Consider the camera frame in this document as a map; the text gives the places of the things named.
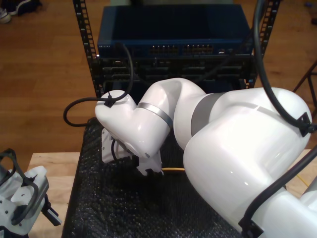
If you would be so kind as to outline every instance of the cable clip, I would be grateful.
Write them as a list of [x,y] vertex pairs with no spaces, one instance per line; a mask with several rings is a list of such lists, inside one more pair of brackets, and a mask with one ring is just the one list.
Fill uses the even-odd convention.
[[113,106],[113,104],[115,103],[115,101],[112,99],[111,94],[108,92],[108,100],[104,103],[105,106],[111,108]]
[[308,133],[314,133],[316,131],[316,127],[312,125],[307,113],[302,114],[297,120],[307,123],[305,128],[299,128],[303,137],[305,137]]

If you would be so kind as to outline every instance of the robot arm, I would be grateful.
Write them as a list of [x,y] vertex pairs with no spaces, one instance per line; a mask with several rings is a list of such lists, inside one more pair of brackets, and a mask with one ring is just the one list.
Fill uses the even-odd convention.
[[[296,94],[274,88],[294,118],[307,113]],[[112,96],[122,91],[110,91]],[[239,221],[253,199],[284,174],[310,137],[286,123],[263,88],[206,94],[181,78],[153,84],[136,105],[128,95],[111,108],[98,102],[100,123],[146,169],[159,172],[159,149],[171,129],[184,149],[186,174],[204,200],[241,231]],[[311,194],[311,204],[317,193]],[[314,206],[280,189],[253,216],[261,237],[313,237],[317,232]],[[302,229],[290,229],[301,226]]]

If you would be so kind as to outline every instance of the black foam mat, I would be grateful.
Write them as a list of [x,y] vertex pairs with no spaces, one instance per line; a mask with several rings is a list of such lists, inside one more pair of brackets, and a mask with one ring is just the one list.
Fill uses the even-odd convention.
[[[105,164],[102,126],[89,121],[68,205],[63,238],[240,238],[195,191],[185,173],[142,176],[130,159]],[[163,167],[182,167],[173,132]]]

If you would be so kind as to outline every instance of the table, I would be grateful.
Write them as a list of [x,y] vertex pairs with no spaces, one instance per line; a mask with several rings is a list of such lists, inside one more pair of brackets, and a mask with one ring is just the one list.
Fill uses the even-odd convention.
[[[298,161],[309,150],[304,150]],[[47,192],[52,208],[59,214],[60,219],[64,222],[68,207],[68,202],[76,174],[79,152],[71,153],[35,153],[32,155],[29,169],[43,165],[47,169],[49,180],[49,190]],[[314,159],[300,175],[308,182],[317,175],[317,159]],[[300,197],[306,190],[306,186],[297,177],[293,178],[287,185],[287,189],[296,197]],[[30,238],[57,238],[61,237],[63,224],[54,227],[46,217],[41,213],[36,220],[31,232]]]

